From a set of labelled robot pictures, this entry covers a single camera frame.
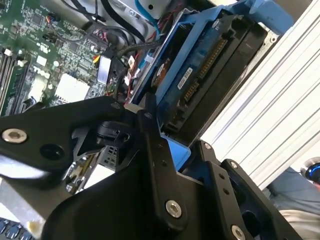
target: green circuit board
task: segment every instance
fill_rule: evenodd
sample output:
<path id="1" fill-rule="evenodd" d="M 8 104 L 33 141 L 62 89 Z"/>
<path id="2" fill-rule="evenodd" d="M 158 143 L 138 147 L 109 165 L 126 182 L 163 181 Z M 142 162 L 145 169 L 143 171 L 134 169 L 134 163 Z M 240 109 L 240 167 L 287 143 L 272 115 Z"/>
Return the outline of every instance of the green circuit board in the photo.
<path id="1" fill-rule="evenodd" d="M 65 74 L 88 86 L 86 99 L 104 93 L 105 86 L 96 81 L 93 59 L 97 50 L 103 52 L 108 45 L 94 37 L 61 40 L 48 25 L 49 13 L 41 0 L 0 0 L 1 116 L 20 113 L 22 102 L 30 97 L 46 106 L 68 102 L 67 97 L 56 95 Z M 77 40 L 85 34 L 63 19 L 53 25 L 66 39 Z M 75 94 L 76 88 L 69 90 Z"/>

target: screw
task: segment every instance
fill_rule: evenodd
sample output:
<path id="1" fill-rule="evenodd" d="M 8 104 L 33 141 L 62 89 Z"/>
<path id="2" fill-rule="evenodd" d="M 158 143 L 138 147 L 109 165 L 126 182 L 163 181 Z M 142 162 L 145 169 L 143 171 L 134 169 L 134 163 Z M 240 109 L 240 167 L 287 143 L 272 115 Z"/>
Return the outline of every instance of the screw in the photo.
<path id="1" fill-rule="evenodd" d="M 232 225 L 231 231 L 237 240 L 246 240 L 244 232 L 237 225 Z"/>
<path id="2" fill-rule="evenodd" d="M 238 165 L 234 161 L 230 162 L 230 164 L 234 169 L 238 168 Z"/>
<path id="3" fill-rule="evenodd" d="M 205 148 L 208 149 L 208 150 L 211 149 L 211 146 L 210 146 L 208 143 L 205 143 L 204 146 L 205 146 Z"/>
<path id="4" fill-rule="evenodd" d="M 216 30 L 219 30 L 220 28 L 220 25 L 221 25 L 221 21 L 219 19 L 215 20 L 212 24 L 212 28 L 213 29 L 216 29 Z"/>
<path id="5" fill-rule="evenodd" d="M 270 42 L 273 44 L 273 43 L 275 43 L 277 41 L 277 38 L 276 37 L 272 37 L 272 38 L 270 38 Z"/>
<path id="6" fill-rule="evenodd" d="M 170 214 L 172 217 L 175 219 L 178 219 L 182 215 L 182 210 L 180 205 L 174 201 L 174 200 L 169 200 L 165 203 L 165 209 Z"/>
<path id="7" fill-rule="evenodd" d="M 111 107 L 113 107 L 115 109 L 120 109 L 120 105 L 116 102 L 111 103 Z"/>
<path id="8" fill-rule="evenodd" d="M 146 112 L 144 115 L 145 115 L 148 119 L 152 119 L 152 115 L 151 115 L 151 113 Z"/>
<path id="9" fill-rule="evenodd" d="M 22 144 L 27 140 L 25 131 L 17 128 L 10 128 L 2 133 L 2 139 L 11 144 Z"/>

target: motherboard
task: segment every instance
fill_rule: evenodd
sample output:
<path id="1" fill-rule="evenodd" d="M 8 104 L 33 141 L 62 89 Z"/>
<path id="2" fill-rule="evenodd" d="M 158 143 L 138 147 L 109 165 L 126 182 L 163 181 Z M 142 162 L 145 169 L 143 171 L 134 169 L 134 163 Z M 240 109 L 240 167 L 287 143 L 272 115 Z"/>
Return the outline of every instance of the motherboard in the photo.
<path id="1" fill-rule="evenodd" d="M 0 0 L 0 115 L 103 95 L 94 60 L 108 47 L 105 41 L 50 12 L 41 0 Z"/>

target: hard drive label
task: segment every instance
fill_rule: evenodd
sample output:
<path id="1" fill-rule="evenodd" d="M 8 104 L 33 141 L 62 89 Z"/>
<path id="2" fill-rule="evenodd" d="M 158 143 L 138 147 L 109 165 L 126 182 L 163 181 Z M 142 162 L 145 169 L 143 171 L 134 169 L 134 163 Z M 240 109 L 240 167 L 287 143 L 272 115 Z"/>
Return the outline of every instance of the hard drive label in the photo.
<path id="1" fill-rule="evenodd" d="M 188 68 L 188 70 L 185 72 L 185 74 L 183 75 L 183 77 L 181 78 L 179 84 L 178 84 L 178 89 L 181 90 L 182 87 L 185 85 L 186 81 L 188 80 L 188 78 L 190 77 L 191 73 L 192 73 L 193 69 L 191 67 Z"/>

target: black mount arm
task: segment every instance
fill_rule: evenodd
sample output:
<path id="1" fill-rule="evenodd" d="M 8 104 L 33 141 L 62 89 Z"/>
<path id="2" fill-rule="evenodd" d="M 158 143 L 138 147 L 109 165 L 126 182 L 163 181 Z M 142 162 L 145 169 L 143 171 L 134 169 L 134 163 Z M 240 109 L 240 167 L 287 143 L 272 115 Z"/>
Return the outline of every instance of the black mount arm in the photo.
<path id="1" fill-rule="evenodd" d="M 177 173 L 159 133 L 155 106 L 150 94 L 144 108 L 136 110 L 98 97 L 0 118 L 2 133 L 19 129 L 27 135 L 21 143 L 0 140 L 0 174 L 7 177 L 0 191 L 6 186 L 38 215 L 43 213 L 34 236 L 301 240 L 241 167 L 229 159 L 220 164 L 209 144 L 198 141 L 182 174 Z M 52 198 L 55 189 L 62 190 L 73 161 L 105 146 L 118 148 L 115 174 L 44 211 L 29 199 L 30 193 Z M 30 218 L 22 215 L 21 223 L 30 227 Z"/>

